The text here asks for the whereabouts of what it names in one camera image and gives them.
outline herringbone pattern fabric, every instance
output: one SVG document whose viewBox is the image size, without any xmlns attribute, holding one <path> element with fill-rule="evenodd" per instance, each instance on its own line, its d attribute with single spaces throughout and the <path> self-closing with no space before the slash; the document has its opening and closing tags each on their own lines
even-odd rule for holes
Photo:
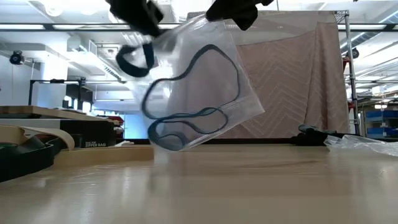
<svg viewBox="0 0 398 224">
<path fill-rule="evenodd" d="M 266 110 L 219 138 L 289 138 L 300 124 L 349 130 L 336 24 L 289 39 L 238 46 L 251 85 Z"/>
</svg>

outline ceiling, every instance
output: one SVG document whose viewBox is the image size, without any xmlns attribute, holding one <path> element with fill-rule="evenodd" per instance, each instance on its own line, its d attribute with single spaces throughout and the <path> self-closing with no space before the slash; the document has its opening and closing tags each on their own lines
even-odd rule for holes
<svg viewBox="0 0 398 224">
<path fill-rule="evenodd" d="M 51 8 L 49 2 L 56 8 L 63 8 L 63 12 L 59 16 L 50 16 L 45 7 L 48 6 L 47 10 Z M 158 0 L 157 3 L 165 14 L 161 23 L 179 23 L 184 21 L 188 12 L 205 11 L 211 5 L 212 0 Z M 351 23 L 378 23 L 398 11 L 398 1 L 279 0 L 277 2 L 275 0 L 270 6 L 258 6 L 258 8 L 281 11 L 349 10 Z M 0 0 L 0 22 L 112 23 L 115 21 L 109 16 L 109 5 L 105 0 Z M 67 49 L 67 40 L 71 35 L 73 34 L 61 32 L 31 32 L 28 34 L 0 32 L 0 43 L 40 43 L 63 55 Z M 113 59 L 114 53 L 109 53 L 109 49 L 117 50 L 119 46 L 131 43 L 135 37 L 133 33 L 120 32 L 80 32 L 78 35 L 82 39 L 92 40 L 98 46 L 98 55 L 114 68 L 117 68 Z M 340 39 L 343 43 L 344 33 L 340 33 Z M 388 76 L 387 79 L 396 78 L 398 80 L 398 77 L 393 76 L 395 72 L 398 73 L 398 65 L 389 67 L 388 70 L 379 65 L 396 57 L 398 50 L 396 41 L 398 41 L 397 33 L 381 33 L 357 46 L 360 57 L 354 61 L 354 68 L 359 74 L 360 80 L 386 78 L 385 76 Z M 374 70 L 374 68 L 378 68 L 378 70 L 371 74 L 361 75 Z M 115 80 L 105 73 L 87 72 L 80 67 L 78 62 L 71 63 L 68 74 L 70 77 L 84 76 L 87 80 Z M 374 86 L 376 85 L 360 85 L 360 91 L 366 91 Z M 90 85 L 89 88 L 101 91 L 119 91 L 129 87 Z"/>
</svg>

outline light wood tabletop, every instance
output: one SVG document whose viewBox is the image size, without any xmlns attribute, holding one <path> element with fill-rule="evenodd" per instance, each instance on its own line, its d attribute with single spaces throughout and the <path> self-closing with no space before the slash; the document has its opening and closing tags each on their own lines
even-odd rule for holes
<svg viewBox="0 0 398 224">
<path fill-rule="evenodd" d="M 49 168 L 0 184 L 1 223 L 398 223 L 398 158 L 200 146 L 168 163 Z"/>
</svg>

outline plastic bag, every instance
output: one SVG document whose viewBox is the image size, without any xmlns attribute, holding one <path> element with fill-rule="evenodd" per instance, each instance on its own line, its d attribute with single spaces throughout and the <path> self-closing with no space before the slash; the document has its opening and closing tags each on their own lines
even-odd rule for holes
<svg viewBox="0 0 398 224">
<path fill-rule="evenodd" d="M 347 134 L 341 139 L 334 136 L 328 136 L 324 143 L 331 151 L 369 150 L 390 156 L 398 156 L 398 142 L 384 142 Z"/>
<path fill-rule="evenodd" d="M 152 47 L 153 62 L 146 46 L 145 57 L 141 52 L 147 66 L 154 65 L 144 78 L 150 85 L 133 90 L 152 144 L 187 149 L 264 112 L 224 22 L 195 17 L 156 38 Z"/>
</svg>

